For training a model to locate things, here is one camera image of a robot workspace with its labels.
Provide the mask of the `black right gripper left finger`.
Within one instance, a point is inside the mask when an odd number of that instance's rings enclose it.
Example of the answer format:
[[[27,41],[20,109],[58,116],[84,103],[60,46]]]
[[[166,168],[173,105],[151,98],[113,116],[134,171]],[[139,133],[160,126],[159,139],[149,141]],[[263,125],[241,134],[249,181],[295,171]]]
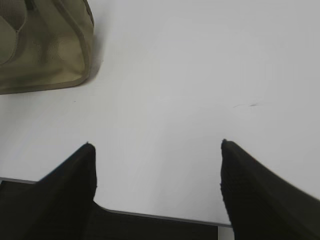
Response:
[[[81,240],[97,188],[96,149],[86,143],[34,184],[0,187],[2,240]]]

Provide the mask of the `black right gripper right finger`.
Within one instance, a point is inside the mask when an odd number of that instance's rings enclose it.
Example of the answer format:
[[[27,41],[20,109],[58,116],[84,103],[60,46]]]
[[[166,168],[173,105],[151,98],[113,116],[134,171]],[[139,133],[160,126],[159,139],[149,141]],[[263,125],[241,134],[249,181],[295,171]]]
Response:
[[[318,240],[320,201],[233,141],[221,143],[220,190],[236,240]]]

